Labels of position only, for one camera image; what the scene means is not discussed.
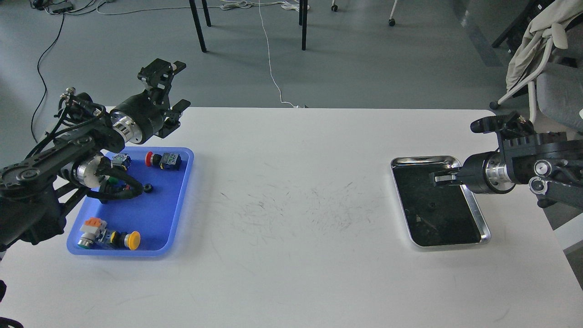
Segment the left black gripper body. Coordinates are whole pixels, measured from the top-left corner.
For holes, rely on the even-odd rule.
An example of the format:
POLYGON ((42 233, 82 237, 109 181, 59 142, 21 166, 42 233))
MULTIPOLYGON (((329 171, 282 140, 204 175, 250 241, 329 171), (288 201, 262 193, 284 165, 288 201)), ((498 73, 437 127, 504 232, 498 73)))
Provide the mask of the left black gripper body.
POLYGON ((143 144, 152 136, 165 138, 171 133, 168 93, 162 89, 144 90, 111 110, 111 122, 127 143, 143 144))

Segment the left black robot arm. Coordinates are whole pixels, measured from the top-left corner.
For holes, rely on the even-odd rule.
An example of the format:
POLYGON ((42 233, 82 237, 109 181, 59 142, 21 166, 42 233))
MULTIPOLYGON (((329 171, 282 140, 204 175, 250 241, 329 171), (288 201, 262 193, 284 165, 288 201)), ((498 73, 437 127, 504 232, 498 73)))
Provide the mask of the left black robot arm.
POLYGON ((180 127, 190 106, 171 106, 175 75, 186 68, 156 59, 140 69, 144 91, 108 111, 74 87, 62 95, 54 128, 27 157, 1 170, 1 251, 17 241, 37 245, 64 233, 66 216, 88 196, 100 200, 133 199, 144 186, 123 169, 114 168, 102 150, 119 153, 126 143, 165 138, 180 127))

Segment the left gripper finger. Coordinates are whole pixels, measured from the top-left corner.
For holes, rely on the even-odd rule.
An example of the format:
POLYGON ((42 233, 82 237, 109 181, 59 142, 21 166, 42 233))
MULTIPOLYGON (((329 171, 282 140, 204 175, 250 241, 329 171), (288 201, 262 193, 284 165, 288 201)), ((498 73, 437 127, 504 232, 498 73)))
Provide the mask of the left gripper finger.
POLYGON ((169 95, 174 76, 187 67, 181 61, 170 63, 160 58, 155 59, 137 74, 138 80, 144 84, 148 97, 164 99, 169 95))
POLYGON ((161 111, 163 125, 158 131, 159 138, 165 138, 180 127, 179 119, 183 112, 191 106, 191 102, 181 99, 174 106, 161 111))

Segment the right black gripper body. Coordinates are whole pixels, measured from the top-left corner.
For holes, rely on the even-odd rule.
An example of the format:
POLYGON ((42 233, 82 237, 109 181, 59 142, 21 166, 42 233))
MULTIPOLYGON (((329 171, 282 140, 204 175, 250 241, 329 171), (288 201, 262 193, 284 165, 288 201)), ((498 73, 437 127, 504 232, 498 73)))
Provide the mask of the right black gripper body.
POLYGON ((458 180, 477 195, 493 195, 494 190, 486 176, 486 164, 494 152, 469 156, 458 172, 458 180))

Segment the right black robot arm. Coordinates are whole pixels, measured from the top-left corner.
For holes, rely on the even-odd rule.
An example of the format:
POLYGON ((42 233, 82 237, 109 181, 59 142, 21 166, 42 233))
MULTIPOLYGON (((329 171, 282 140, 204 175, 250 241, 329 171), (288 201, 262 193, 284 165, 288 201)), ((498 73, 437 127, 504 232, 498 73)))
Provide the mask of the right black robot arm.
POLYGON ((479 195, 504 195, 527 185, 537 205, 583 207, 582 141, 564 132, 538 133, 517 112, 488 116, 470 124, 473 133, 495 133, 498 149, 469 156, 458 168, 430 174, 435 186, 465 185, 479 195))

